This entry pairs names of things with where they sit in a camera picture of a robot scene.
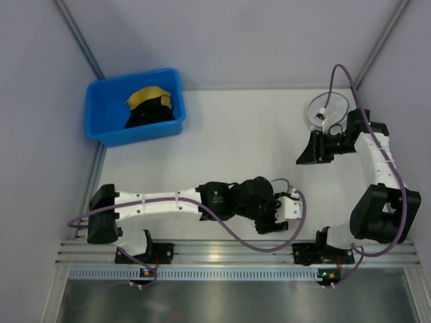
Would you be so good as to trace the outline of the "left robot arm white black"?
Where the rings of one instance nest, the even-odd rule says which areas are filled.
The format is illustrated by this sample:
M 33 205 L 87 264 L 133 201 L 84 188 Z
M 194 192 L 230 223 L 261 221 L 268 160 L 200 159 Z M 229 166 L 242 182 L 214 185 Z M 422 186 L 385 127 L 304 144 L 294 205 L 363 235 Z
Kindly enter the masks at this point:
M 288 221 L 300 216 L 300 205 L 289 194 L 276 193 L 263 177 L 241 184 L 208 182 L 196 188 L 138 194 L 101 186 L 89 203 L 87 242 L 114 244 L 132 256 L 152 253 L 146 228 L 149 221 L 189 219 L 228 221 L 241 216 L 254 222 L 258 234 L 285 231 Z

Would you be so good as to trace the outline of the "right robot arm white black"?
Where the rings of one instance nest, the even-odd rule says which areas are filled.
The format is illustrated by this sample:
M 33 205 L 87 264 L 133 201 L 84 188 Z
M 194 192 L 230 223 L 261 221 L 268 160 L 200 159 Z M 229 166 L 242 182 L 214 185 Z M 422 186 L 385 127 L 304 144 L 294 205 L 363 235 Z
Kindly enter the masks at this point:
M 389 149 L 386 124 L 370 122 L 369 110 L 352 110 L 347 128 L 332 135 L 313 130 L 298 165 L 328 164 L 336 155 L 356 153 L 360 158 L 367 189 L 348 221 L 325 227 L 316 234 L 319 252 L 358 251 L 364 242 L 384 244 L 385 249 L 365 257 L 379 257 L 404 242 L 420 208 L 420 193 L 408 189 L 401 179 Z

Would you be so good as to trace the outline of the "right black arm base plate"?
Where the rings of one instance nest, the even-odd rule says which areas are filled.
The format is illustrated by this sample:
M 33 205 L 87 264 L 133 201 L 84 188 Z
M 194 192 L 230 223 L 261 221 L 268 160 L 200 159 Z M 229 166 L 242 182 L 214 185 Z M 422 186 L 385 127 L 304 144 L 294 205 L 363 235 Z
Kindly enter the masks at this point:
M 303 266 L 312 264 L 354 264 L 351 250 L 320 245 L 317 242 L 292 244 L 294 263 Z

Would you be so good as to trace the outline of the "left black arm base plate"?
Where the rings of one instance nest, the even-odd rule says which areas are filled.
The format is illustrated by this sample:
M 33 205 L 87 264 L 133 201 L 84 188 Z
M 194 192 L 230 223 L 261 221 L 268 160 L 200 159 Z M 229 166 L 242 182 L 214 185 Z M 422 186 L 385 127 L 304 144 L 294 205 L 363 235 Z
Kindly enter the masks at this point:
M 171 264 L 174 256 L 174 244 L 150 242 L 144 254 L 135 255 L 134 258 L 146 264 Z M 135 264 L 133 260 L 125 256 L 117 249 L 114 258 L 115 264 Z

